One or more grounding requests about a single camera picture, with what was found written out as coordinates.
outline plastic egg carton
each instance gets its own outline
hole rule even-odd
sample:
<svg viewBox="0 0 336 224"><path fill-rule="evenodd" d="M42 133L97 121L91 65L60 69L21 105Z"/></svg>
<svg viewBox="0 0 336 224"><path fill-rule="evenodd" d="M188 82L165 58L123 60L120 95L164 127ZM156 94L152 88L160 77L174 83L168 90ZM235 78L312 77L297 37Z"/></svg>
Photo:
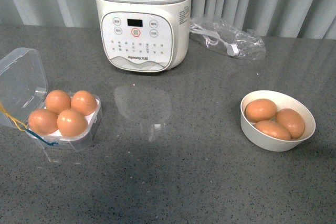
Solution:
<svg viewBox="0 0 336 224"><path fill-rule="evenodd" d="M16 119L27 123L32 111L45 107L48 94L48 82L42 66L39 52L30 48L17 48L0 61L0 101L4 108ZM51 135L41 135L44 141L55 145L47 145L38 138L27 133L42 149L67 149L81 151L93 142L93 136L103 117L101 102L97 101L97 109L86 116L88 128L75 137L63 137L59 132ZM16 128L5 114L0 113L0 124Z"/></svg>

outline ceramic bowl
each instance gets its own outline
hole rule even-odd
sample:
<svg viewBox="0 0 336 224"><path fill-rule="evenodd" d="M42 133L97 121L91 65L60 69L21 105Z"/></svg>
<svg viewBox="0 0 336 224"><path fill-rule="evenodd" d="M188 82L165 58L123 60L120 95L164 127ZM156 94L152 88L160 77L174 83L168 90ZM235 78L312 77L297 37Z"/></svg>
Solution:
<svg viewBox="0 0 336 224"><path fill-rule="evenodd" d="M288 108L298 112L305 122L305 130L303 135L296 140L286 141L268 136L263 132L257 130L254 127L255 123L249 122L245 117L245 109L251 101L261 98L273 101L277 105L278 111ZM313 115L302 103L286 94L269 90L254 91L247 94L242 99L240 104L240 124L242 126L241 129L243 130L244 134L252 143L263 149L273 152L285 152L294 148L298 144L310 138L316 128L316 123Z"/></svg>

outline curtain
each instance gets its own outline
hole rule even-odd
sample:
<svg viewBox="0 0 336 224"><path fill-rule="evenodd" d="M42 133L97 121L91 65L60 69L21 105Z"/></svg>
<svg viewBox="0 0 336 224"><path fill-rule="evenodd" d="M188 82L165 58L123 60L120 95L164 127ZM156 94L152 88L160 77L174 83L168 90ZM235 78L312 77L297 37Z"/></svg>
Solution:
<svg viewBox="0 0 336 224"><path fill-rule="evenodd" d="M336 0L192 0L191 15L262 36L336 39ZM99 27L95 0L0 0L0 24Z"/></svg>

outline blue string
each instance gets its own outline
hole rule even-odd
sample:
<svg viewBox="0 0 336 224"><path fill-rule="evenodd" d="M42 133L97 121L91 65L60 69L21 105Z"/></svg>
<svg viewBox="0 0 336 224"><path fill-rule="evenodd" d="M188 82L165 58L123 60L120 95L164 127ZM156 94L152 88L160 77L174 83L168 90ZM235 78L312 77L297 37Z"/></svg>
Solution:
<svg viewBox="0 0 336 224"><path fill-rule="evenodd" d="M46 145L49 145L49 146L54 146L55 144L58 144L57 142L52 142L52 143L49 143L47 141L45 141L42 137L40 137L39 135L37 135L35 132L29 130L29 129L26 129L26 132L28 132L29 134L33 135L34 137L40 139L42 142L44 142Z"/></svg>

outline container lid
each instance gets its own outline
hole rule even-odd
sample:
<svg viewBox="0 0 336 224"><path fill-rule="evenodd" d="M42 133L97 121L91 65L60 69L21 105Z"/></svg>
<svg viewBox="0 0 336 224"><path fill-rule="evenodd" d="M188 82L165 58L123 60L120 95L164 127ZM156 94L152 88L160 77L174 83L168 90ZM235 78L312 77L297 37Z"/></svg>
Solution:
<svg viewBox="0 0 336 224"><path fill-rule="evenodd" d="M31 48L17 48L0 60L0 102L14 118L27 122L30 113L45 99L47 78L40 54ZM16 128L0 112L0 124Z"/></svg>

